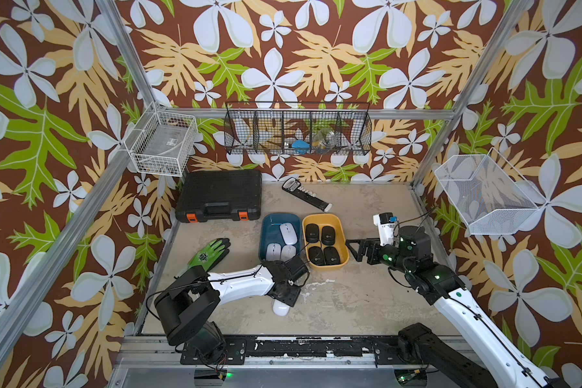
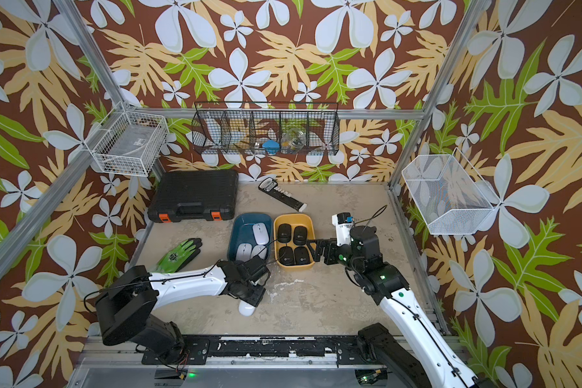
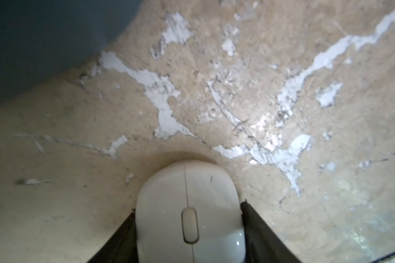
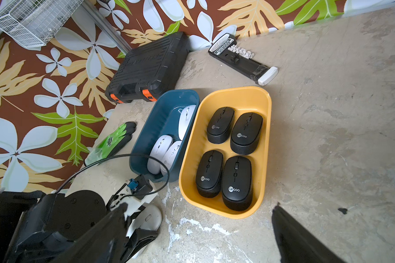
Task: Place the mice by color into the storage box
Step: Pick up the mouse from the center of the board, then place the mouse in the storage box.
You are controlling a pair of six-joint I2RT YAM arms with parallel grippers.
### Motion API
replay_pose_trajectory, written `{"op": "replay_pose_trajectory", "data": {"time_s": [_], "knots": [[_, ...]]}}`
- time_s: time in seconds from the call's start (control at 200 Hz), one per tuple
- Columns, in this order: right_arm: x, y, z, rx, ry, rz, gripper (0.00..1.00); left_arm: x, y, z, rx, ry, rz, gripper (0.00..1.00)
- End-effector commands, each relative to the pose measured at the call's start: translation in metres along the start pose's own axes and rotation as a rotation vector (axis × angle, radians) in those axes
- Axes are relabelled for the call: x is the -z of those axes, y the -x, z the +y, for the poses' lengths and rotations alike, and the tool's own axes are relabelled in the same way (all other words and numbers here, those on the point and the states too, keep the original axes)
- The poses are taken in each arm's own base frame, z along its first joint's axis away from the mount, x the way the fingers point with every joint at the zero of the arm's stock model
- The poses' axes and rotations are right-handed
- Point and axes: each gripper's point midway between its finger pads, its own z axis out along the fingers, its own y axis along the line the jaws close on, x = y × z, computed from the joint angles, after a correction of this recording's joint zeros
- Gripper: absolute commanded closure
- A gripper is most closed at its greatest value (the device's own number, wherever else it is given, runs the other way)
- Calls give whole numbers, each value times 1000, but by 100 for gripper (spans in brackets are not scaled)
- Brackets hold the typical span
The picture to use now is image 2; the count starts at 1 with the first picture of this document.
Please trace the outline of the black mouse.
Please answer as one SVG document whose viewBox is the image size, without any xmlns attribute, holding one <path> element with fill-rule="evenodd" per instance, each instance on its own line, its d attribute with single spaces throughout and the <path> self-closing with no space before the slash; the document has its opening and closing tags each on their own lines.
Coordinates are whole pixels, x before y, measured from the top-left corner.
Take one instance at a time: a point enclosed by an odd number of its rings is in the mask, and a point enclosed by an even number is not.
<svg viewBox="0 0 582 388">
<path fill-rule="evenodd" d="M 311 263 L 310 252 L 306 246 L 296 247 L 294 249 L 294 260 L 297 266 L 309 265 Z"/>
<path fill-rule="evenodd" d="M 293 243 L 298 247 L 305 246 L 308 240 L 308 229 L 305 226 L 295 226 Z"/>
<path fill-rule="evenodd" d="M 278 251 L 278 263 L 283 266 L 294 266 L 295 256 L 292 247 L 284 246 Z"/>
<path fill-rule="evenodd" d="M 288 223 L 282 223 L 276 231 L 276 240 L 282 244 L 289 243 L 293 238 L 293 228 Z"/>
</svg>

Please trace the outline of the yellow plastic storage box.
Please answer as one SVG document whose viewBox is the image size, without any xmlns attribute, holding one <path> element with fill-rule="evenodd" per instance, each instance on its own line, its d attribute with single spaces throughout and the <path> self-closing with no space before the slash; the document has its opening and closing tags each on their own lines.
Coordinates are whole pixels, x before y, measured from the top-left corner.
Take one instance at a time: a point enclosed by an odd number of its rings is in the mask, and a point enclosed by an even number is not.
<svg viewBox="0 0 582 388">
<path fill-rule="evenodd" d="M 276 263 L 289 271 L 311 269 L 315 261 L 309 242 L 315 240 L 312 219 L 303 213 L 283 214 L 274 220 Z"/>
</svg>

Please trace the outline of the white mouse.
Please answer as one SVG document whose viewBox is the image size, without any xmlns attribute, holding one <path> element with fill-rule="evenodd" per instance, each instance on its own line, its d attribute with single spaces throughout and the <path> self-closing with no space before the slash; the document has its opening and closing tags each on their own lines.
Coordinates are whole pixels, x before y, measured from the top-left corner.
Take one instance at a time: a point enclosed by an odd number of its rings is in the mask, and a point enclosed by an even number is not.
<svg viewBox="0 0 582 388">
<path fill-rule="evenodd" d="M 250 260 L 250 258 L 252 258 L 252 245 L 247 242 L 239 244 L 235 259 L 244 262 Z"/>
<path fill-rule="evenodd" d="M 268 257 L 268 247 L 257 245 L 252 249 L 252 258 L 259 258 L 262 260 L 266 260 Z"/>
<path fill-rule="evenodd" d="M 250 317 L 255 313 L 255 307 L 248 302 L 241 301 L 239 303 L 239 313 L 242 316 Z"/>
<path fill-rule="evenodd" d="M 257 245 L 266 246 L 269 243 L 268 228 L 264 223 L 258 222 L 253 224 L 252 231 Z"/>
</svg>

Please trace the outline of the teal plastic storage box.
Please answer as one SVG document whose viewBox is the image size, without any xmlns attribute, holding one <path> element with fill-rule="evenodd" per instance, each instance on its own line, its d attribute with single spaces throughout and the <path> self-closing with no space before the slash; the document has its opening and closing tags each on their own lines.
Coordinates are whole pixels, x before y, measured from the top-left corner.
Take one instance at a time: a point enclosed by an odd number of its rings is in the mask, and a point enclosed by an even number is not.
<svg viewBox="0 0 582 388">
<path fill-rule="evenodd" d="M 236 260 L 236 254 L 239 246 L 243 243 L 251 244 L 252 247 L 257 245 L 252 226 L 257 223 L 263 223 L 268 233 L 268 242 L 273 239 L 273 220 L 265 213 L 243 213 L 234 220 L 231 231 L 231 240 L 227 250 L 227 259 Z"/>
</svg>

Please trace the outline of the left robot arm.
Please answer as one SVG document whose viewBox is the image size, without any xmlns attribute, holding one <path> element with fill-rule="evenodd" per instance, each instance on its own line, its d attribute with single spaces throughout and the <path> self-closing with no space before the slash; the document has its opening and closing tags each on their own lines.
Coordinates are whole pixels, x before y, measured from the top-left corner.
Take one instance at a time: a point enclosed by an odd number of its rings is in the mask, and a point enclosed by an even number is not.
<svg viewBox="0 0 582 388">
<path fill-rule="evenodd" d="M 188 355 L 183 334 L 173 322 L 153 311 L 196 297 L 229 296 L 240 301 L 242 315 L 250 316 L 265 294 L 271 276 L 265 260 L 218 261 L 207 269 L 181 273 L 150 273 L 142 265 L 128 270 L 95 299 L 103 344 L 132 342 L 153 352 L 165 363 Z"/>
</svg>

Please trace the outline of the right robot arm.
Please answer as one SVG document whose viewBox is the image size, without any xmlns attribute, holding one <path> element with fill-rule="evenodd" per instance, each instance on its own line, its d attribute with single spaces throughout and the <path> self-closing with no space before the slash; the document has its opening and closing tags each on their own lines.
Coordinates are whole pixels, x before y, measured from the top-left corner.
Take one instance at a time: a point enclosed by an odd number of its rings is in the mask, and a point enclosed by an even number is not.
<svg viewBox="0 0 582 388">
<path fill-rule="evenodd" d="M 442 337 L 420 307 L 402 273 L 387 263 L 377 230 L 341 224 L 334 239 L 307 241 L 314 259 L 342 264 L 348 278 L 394 322 L 410 347 L 403 349 L 381 324 L 357 335 L 359 351 L 367 361 L 385 365 L 409 387 L 492 387 L 467 366 Z"/>
</svg>

